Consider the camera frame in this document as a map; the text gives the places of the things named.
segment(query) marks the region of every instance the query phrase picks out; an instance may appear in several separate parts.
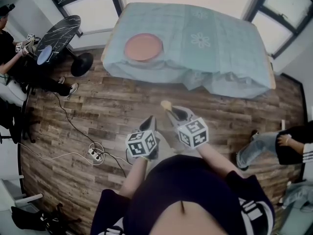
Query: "black marble tabletop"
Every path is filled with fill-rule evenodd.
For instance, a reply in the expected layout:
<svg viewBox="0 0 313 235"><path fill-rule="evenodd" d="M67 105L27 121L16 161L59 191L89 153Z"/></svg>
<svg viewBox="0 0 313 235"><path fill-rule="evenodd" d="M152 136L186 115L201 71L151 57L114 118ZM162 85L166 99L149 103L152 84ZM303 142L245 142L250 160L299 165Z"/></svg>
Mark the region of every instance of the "black marble tabletop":
<svg viewBox="0 0 313 235"><path fill-rule="evenodd" d="M49 59L49 61L51 61L73 39L80 27L80 23L81 19L77 15L69 16L59 21L41 39L35 51L35 55L38 57L44 48L51 45L52 56Z"/></svg>

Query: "dark shirt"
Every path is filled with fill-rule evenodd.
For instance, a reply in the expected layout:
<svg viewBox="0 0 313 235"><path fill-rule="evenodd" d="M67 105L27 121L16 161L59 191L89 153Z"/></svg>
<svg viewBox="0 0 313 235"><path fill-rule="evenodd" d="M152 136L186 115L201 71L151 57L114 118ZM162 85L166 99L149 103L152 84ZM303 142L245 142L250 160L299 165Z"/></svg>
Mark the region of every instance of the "dark shirt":
<svg viewBox="0 0 313 235"><path fill-rule="evenodd" d="M124 217L125 234L147 235L167 207L187 201L202 206L227 234L244 235L239 197L266 202L274 216L272 205L255 176L243 179L232 171L222 179L203 159L176 155L158 164L131 200L104 190L90 234L98 235Z"/></svg>
<svg viewBox="0 0 313 235"><path fill-rule="evenodd" d="M291 137L301 143L313 143L313 121L305 125L295 126L288 130L279 132L276 138L276 153L281 165L301 164L302 155L289 146L279 146L278 138L281 135L290 134Z"/></svg>
<svg viewBox="0 0 313 235"><path fill-rule="evenodd" d="M15 45L13 44L13 37L10 33L2 30L0 34L0 65L6 64L9 62L15 55ZM14 70L20 66L20 61L18 61L12 68L9 70L8 74L12 75Z"/></svg>

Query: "person's left hand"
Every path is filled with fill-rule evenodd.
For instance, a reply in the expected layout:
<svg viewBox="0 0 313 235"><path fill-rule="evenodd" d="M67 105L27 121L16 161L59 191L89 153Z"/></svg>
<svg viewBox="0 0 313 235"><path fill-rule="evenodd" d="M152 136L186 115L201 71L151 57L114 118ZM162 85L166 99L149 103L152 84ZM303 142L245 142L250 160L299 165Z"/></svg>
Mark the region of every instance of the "person's left hand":
<svg viewBox="0 0 313 235"><path fill-rule="evenodd" d="M278 144L279 144L279 146L288 146L291 139L292 138L289 135L281 135L278 138Z"/></svg>

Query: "round black table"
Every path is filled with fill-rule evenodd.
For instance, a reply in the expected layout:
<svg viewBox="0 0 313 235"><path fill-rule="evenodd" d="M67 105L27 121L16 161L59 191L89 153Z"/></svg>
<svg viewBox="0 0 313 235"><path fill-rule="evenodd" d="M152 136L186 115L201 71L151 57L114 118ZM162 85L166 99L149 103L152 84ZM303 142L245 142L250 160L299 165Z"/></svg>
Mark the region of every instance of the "round black table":
<svg viewBox="0 0 313 235"><path fill-rule="evenodd" d="M51 45L52 54L47 62L51 62L69 42L73 39L81 24L79 16L69 16L62 19L54 25L41 39L35 51L35 56L39 57L44 48ZM92 66L93 56L90 53L83 53L78 57L67 48L67 52L74 59L71 66L73 76L81 76L85 74Z"/></svg>

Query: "floor plank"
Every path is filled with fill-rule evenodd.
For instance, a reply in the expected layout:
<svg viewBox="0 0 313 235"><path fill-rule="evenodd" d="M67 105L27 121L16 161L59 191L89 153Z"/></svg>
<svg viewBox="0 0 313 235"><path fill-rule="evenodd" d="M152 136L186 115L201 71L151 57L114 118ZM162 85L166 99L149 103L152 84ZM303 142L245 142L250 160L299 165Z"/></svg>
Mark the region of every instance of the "floor plank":
<svg viewBox="0 0 313 235"><path fill-rule="evenodd" d="M304 121L300 88L284 77L276 77L276 90L253 100L237 99L212 95L204 88L188 91L180 84L152 84L110 77L99 59L102 49L91 52L95 57L94 64L84 76L71 76L71 59L68 58L55 69L53 77L65 76L67 84L80 84L73 96L59 97L61 105L79 130L116 156L125 157L126 135L150 115L156 116L158 129L169 144L182 150L160 107L162 100L189 107L204 118L210 129L210 143L226 157L248 142L252 129L277 131L281 119L286 120L287 127ZM23 141L23 144L47 158L68 152L88 157L90 140L67 122L54 94L37 89L35 95L30 95L27 107L34 108L34 119L41 123L32 127L36 143ZM100 166L90 165L75 155L48 161L22 147L21 160L26 192L43 193L38 205L46 211L51 211L59 202L63 203L65 214L82 219L81 224L73 227L84 234L89 234L101 191L106 188L118 191L124 181L122 170L109 157ZM121 165L128 173L130 166L124 162ZM245 175L256 174L275 205L284 194L287 182L298 177L300 167L279 165L277 158L266 153ZM275 211L277 230L283 220L283 212L279 208Z"/></svg>

